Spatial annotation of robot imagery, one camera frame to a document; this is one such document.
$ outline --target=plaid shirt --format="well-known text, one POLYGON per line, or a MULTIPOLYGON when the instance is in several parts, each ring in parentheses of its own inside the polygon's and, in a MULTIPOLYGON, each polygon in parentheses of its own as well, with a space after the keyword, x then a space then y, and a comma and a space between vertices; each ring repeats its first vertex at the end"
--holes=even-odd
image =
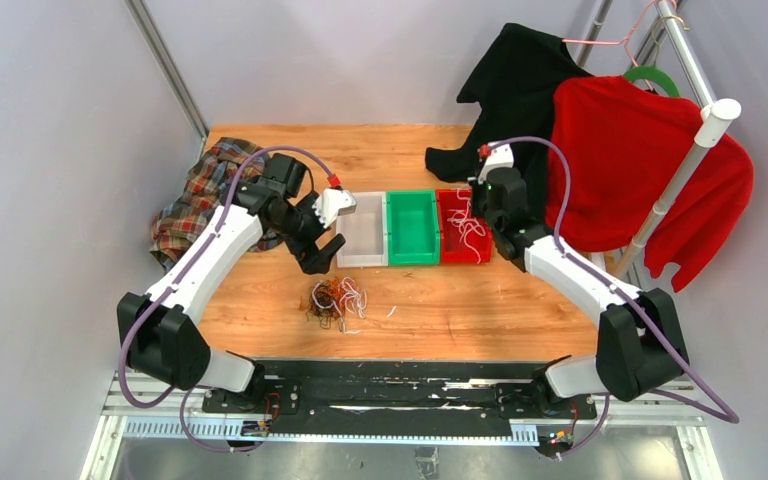
MULTIPOLYGON (((171 270, 201 235, 219 205, 219 199, 225 198, 237 167, 257 150, 260 147, 251 142, 223 137, 190 169, 184 193, 151 222, 152 244, 149 251, 163 268, 171 270)), ((268 155, 254 159, 246 166, 240 179, 260 175, 268 159, 268 155)), ((275 232, 267 230, 249 251, 269 250, 280 243, 281 239, 275 232)))

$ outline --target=red shirt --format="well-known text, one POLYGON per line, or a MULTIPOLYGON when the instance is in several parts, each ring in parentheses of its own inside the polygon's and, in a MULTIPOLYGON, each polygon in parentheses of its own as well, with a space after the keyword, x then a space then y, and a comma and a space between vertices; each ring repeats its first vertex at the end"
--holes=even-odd
MULTIPOLYGON (((643 91, 623 77, 571 78, 555 92, 554 142, 570 163, 572 189, 561 235, 574 248, 604 252, 629 244, 678 169, 702 125, 690 100, 643 91)), ((696 169, 645 249, 654 277, 680 265, 684 288, 725 242, 752 193, 752 162, 726 135, 696 169)), ((564 193, 563 166, 549 157, 546 222, 564 193)))

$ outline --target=white bin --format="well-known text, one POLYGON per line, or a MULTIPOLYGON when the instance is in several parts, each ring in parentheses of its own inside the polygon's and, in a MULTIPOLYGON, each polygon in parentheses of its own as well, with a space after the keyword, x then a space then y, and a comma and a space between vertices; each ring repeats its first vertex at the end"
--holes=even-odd
POLYGON ((337 266, 386 267, 387 262, 387 194, 385 192, 352 192, 357 209, 351 215, 337 217, 337 233, 346 244, 337 252, 337 266))

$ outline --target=gray floor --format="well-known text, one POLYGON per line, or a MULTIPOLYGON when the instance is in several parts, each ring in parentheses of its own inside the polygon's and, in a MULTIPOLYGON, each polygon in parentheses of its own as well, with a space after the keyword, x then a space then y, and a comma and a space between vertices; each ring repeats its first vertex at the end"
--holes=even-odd
MULTIPOLYGON (((579 438, 587 426, 576 428, 579 438)), ((606 428, 561 463, 528 447, 265 444, 251 453, 210 453, 187 440, 125 439, 114 474, 122 480, 480 480, 689 478, 671 427, 606 428), (436 454, 436 462, 430 460, 436 454)))

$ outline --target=black garment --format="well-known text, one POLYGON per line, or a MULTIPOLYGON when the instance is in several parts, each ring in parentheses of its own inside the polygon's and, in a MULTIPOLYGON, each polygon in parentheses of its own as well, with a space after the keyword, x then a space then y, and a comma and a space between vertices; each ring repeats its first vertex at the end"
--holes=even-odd
MULTIPOLYGON (((552 95, 564 80, 590 76, 579 68, 560 38, 508 23, 478 62, 457 97, 481 105, 481 115, 457 150, 425 151, 425 168, 444 182, 465 181, 478 168, 478 147, 521 135, 549 139, 555 121, 552 95)), ((529 187, 532 209, 545 209, 548 188, 546 147, 511 146, 516 167, 529 187)))

